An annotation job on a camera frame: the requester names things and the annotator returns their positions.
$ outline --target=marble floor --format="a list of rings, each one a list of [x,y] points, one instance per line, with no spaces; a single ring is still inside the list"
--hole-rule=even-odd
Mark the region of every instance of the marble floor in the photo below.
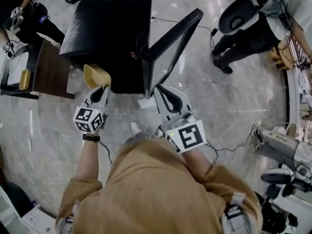
[[[181,20],[195,8],[204,12],[200,25],[213,29],[218,18],[233,0],[153,0],[153,15],[166,20]],[[40,0],[49,9],[49,15],[64,33],[77,5],[63,0]],[[153,20],[150,44],[153,45],[175,23]],[[214,37],[217,42],[218,32]],[[210,59],[210,34],[197,28],[181,55],[171,81],[186,93],[199,119],[204,122],[207,139],[216,148],[235,148],[243,144],[255,119],[285,121],[286,95],[281,73],[267,70],[266,54],[253,55],[232,64],[233,74],[217,70]],[[21,186],[32,200],[46,210],[56,213],[63,190],[74,175],[82,139],[72,116],[88,92],[82,72],[71,69],[68,92],[75,100],[40,95],[38,101],[0,97],[0,146],[4,154],[5,175]],[[141,109],[141,95],[110,94],[108,119],[100,135],[111,149],[113,157],[121,144],[130,136],[129,122],[136,119],[150,136],[161,124],[156,107]],[[211,160],[215,153],[201,148]],[[105,183],[110,171],[106,150],[100,147],[99,179]],[[250,186],[262,193],[263,171],[275,162],[252,154],[251,145],[235,152],[220,151],[218,162],[244,178]]]

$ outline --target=black pants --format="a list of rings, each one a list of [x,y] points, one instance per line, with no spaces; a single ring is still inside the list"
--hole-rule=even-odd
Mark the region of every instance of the black pants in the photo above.
[[[214,47],[214,54],[221,54],[229,48],[218,60],[218,66],[226,67],[233,61],[267,52],[276,47],[279,42],[265,15],[259,13],[259,20],[248,29],[241,30],[234,35],[223,36]]]
[[[38,22],[23,23],[20,26],[20,31],[16,36],[24,43],[41,42],[41,33],[62,45],[65,35],[53,24],[50,20],[46,19],[42,24]]]

